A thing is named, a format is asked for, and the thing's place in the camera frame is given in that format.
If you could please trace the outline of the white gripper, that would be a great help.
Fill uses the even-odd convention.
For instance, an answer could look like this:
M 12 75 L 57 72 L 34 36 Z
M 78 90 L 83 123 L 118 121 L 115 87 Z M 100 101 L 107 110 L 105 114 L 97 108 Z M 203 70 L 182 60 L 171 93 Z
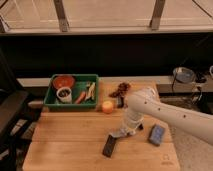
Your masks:
M 136 129 L 142 124 L 141 120 L 135 121 L 129 118 L 124 118 L 122 121 L 121 132 L 127 136 L 136 134 Z

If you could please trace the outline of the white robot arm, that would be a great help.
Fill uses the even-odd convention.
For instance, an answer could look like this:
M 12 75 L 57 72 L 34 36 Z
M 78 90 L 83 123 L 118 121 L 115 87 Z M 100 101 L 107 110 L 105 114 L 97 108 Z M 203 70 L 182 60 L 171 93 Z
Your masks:
M 213 145 L 213 115 L 162 103 L 151 87 L 129 92 L 126 102 L 130 116 L 148 114 Z

